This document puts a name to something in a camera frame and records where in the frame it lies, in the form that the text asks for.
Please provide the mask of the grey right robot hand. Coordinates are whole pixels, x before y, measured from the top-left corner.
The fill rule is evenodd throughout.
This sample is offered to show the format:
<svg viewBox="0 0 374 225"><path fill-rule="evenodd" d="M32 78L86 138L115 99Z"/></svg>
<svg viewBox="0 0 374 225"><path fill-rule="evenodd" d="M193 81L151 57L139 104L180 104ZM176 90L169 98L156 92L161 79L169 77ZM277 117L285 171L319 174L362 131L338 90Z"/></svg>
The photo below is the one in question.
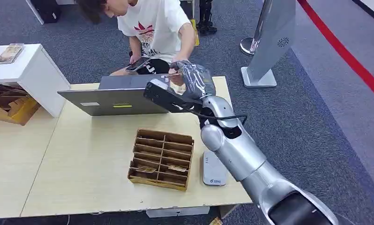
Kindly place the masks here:
<svg viewBox="0 0 374 225"><path fill-rule="evenodd" d="M191 99L201 99L216 94L212 76L205 67L191 63L188 60L179 60L170 64L175 73L169 74L172 88Z"/></svg>

